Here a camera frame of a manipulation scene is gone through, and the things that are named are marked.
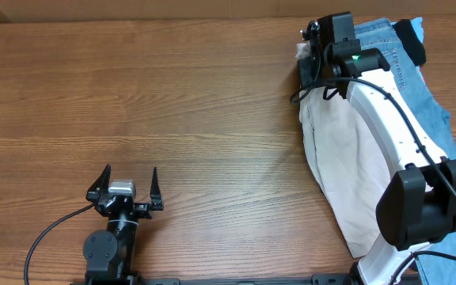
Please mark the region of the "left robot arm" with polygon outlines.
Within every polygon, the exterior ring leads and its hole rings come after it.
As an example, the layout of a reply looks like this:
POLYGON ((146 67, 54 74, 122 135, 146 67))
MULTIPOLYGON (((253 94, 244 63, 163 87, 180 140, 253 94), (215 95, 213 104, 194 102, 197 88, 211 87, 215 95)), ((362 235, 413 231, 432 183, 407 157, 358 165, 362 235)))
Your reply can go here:
POLYGON ((107 165, 86 192, 86 200, 108 221, 104 230, 91 233, 84 242, 85 283, 141 284, 142 277, 132 269, 136 234, 139 220, 164 209, 158 172, 153 170, 149 203, 135 201, 132 180, 110 180, 110 174, 107 165))

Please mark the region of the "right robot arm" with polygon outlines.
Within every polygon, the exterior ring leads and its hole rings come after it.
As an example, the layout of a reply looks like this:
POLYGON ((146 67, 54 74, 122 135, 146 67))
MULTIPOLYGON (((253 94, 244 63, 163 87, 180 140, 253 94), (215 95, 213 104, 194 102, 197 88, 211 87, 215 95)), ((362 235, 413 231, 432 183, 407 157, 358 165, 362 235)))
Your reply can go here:
POLYGON ((421 284, 456 263, 456 147, 431 95, 420 19, 311 21, 296 55, 306 159, 354 263, 314 284, 421 284))

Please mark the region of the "beige shorts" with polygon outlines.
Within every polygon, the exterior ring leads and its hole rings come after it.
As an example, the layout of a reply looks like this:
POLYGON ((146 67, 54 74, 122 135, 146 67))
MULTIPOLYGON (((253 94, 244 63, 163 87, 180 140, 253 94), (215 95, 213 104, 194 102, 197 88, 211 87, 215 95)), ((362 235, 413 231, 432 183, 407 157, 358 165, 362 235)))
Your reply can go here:
POLYGON ((367 254, 379 235, 375 207, 390 182, 385 158, 358 112, 324 88, 300 102, 308 164, 331 206, 352 257, 367 254))

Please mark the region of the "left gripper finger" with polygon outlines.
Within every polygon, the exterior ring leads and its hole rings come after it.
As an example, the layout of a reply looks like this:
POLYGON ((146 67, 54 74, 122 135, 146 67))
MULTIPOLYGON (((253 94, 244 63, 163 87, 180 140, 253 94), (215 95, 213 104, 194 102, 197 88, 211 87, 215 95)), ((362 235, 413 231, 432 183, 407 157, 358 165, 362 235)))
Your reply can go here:
POLYGON ((98 201, 102 194, 108 191, 111 176, 111 166, 107 164, 101 175, 93 182, 86 192, 87 201, 98 201))
POLYGON ((158 171, 157 168, 153 169, 153 176, 150 187, 151 209, 153 211, 163 211, 164 204, 162 200, 161 190, 158 184, 158 171))

